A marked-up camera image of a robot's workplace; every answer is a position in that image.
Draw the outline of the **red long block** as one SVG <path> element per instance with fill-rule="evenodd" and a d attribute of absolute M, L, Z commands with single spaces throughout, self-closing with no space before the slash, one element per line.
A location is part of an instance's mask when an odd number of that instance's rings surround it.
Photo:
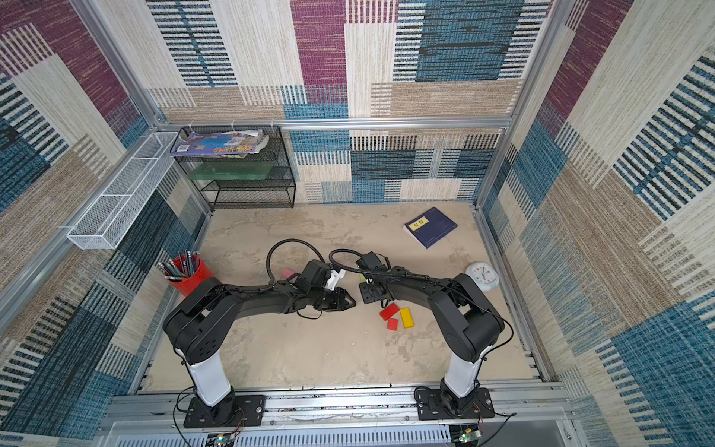
<path fill-rule="evenodd" d="M 384 321 L 388 321 L 391 318 L 393 318 L 396 314 L 400 312 L 400 308 L 395 304 L 391 303 L 387 307 L 385 307 L 381 312 L 380 312 L 380 317 Z"/>

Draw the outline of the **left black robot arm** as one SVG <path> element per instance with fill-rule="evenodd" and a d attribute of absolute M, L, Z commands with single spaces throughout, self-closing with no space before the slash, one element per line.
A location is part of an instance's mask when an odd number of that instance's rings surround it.
<path fill-rule="evenodd" d="M 357 305 L 343 288 L 296 279 L 264 286 L 235 286 L 216 278 L 201 282 L 163 323 L 192 378 L 199 400 L 214 409 L 233 393 L 220 350 L 236 320 L 262 314 L 292 314 L 307 307 L 342 312 Z"/>

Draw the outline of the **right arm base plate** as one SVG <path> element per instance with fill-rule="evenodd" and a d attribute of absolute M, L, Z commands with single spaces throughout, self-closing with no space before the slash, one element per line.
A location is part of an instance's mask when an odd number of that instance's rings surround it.
<path fill-rule="evenodd" d="M 485 387 L 474 389 L 464 398 L 457 398 L 449 389 L 416 387 L 413 399 L 421 421 L 492 419 L 496 416 L 491 394 Z"/>

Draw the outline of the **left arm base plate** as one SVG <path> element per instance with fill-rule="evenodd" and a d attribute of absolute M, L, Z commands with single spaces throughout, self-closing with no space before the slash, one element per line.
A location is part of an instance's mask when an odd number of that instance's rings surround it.
<path fill-rule="evenodd" d="M 193 398 L 182 423 L 183 428 L 258 427 L 262 424 L 266 395 L 228 395 L 210 407 Z"/>

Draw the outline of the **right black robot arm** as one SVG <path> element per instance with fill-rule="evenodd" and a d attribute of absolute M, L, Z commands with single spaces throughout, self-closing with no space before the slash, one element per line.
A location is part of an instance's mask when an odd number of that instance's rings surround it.
<path fill-rule="evenodd" d="M 465 400 L 478 387 L 484 358 L 498 345 L 506 329 L 501 317 L 476 282 L 466 274 L 437 279 L 404 268 L 365 270 L 360 285 L 363 301 L 402 301 L 429 309 L 446 345 L 452 351 L 443 393 Z"/>

